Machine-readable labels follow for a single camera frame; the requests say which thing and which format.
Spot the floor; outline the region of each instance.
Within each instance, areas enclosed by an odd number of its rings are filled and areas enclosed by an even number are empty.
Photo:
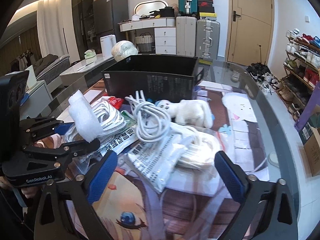
[[[267,99],[280,121],[291,148],[300,192],[299,240],[305,240],[320,220],[320,176],[311,176],[303,144],[298,132],[293,129],[295,121],[284,103],[276,93],[268,94]]]

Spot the purple yoga mat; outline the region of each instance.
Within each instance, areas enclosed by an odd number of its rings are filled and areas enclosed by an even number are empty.
[[[317,83],[306,108],[303,110],[302,115],[294,125],[297,131],[302,130],[316,105],[320,106],[320,82]]]

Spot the white curtain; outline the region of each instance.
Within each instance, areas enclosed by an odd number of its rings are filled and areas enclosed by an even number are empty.
[[[37,28],[42,57],[48,54],[60,57],[68,53],[63,34],[61,0],[38,2]]]

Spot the gray suitcase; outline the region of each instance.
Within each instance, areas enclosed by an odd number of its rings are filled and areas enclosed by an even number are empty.
[[[177,17],[176,19],[176,46],[177,55],[195,56],[196,50],[196,23],[194,17]]]
[[[197,21],[196,57],[217,59],[220,23],[212,20]]]

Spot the door frame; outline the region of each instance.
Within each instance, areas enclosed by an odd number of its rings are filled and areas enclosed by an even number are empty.
[[[275,23],[275,0],[271,0],[271,1],[272,1],[271,35],[270,35],[269,47],[268,47],[267,56],[266,56],[266,64],[268,64],[268,61],[269,61],[269,56],[270,56],[270,51],[271,51],[271,45],[272,45],[272,39],[273,39],[274,23]],[[233,2],[232,2],[232,0],[229,0],[229,17],[228,17],[227,45],[226,45],[226,51],[225,51],[226,61],[228,61],[229,50],[230,50],[231,27],[232,27],[232,6],[233,6]]]

